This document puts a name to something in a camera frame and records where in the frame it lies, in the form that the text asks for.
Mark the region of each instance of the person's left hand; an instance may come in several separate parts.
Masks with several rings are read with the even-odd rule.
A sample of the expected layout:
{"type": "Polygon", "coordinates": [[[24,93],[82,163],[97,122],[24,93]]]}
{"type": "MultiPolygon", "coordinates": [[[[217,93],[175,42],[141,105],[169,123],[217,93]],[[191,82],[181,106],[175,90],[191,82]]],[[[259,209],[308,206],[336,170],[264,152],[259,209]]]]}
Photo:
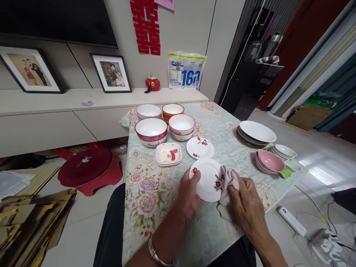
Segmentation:
{"type": "Polygon", "coordinates": [[[196,171],[193,178],[189,179],[188,169],[183,175],[175,208],[182,212],[187,225],[198,212],[200,207],[200,197],[197,195],[197,184],[200,181],[200,171],[196,171]]]}

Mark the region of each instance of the curtain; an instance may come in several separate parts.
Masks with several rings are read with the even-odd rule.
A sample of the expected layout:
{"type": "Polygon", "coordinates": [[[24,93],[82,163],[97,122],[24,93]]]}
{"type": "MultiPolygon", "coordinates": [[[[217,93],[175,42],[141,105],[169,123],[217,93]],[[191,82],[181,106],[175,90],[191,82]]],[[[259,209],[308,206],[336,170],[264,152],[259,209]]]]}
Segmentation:
{"type": "Polygon", "coordinates": [[[319,131],[329,131],[356,111],[356,53],[320,86],[317,92],[343,95],[333,108],[333,113],[315,127],[319,131]]]}

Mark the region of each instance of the red cushion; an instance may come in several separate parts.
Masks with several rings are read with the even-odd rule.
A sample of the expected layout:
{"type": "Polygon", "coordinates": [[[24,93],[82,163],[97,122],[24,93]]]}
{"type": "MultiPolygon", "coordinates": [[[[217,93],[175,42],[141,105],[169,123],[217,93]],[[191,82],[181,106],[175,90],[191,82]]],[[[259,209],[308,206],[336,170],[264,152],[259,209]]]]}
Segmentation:
{"type": "Polygon", "coordinates": [[[67,187],[86,184],[108,170],[112,157],[112,152],[106,148],[83,151],[64,163],[58,173],[58,180],[67,187]]]}

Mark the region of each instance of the power strip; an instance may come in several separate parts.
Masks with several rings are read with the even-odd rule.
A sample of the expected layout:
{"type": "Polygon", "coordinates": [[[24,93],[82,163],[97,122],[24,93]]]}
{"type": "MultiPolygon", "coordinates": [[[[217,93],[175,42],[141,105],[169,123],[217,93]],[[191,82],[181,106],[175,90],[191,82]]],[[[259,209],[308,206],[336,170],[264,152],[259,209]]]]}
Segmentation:
{"type": "Polygon", "coordinates": [[[300,236],[305,236],[307,230],[297,221],[297,219],[283,206],[277,208],[277,212],[290,225],[291,228],[300,236]]]}

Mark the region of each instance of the cabinet drawer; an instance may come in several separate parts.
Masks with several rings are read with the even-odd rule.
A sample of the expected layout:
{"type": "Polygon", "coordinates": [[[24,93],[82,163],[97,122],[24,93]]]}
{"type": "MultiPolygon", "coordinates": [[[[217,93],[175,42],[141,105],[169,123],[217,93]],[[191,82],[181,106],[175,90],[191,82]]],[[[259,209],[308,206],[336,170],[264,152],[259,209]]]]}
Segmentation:
{"type": "Polygon", "coordinates": [[[119,121],[130,109],[109,108],[74,111],[78,118],[85,124],[91,133],[99,140],[107,140],[129,135],[129,129],[121,126],[119,121]]]}
{"type": "Polygon", "coordinates": [[[94,141],[72,111],[0,117],[0,157],[94,141]]]}

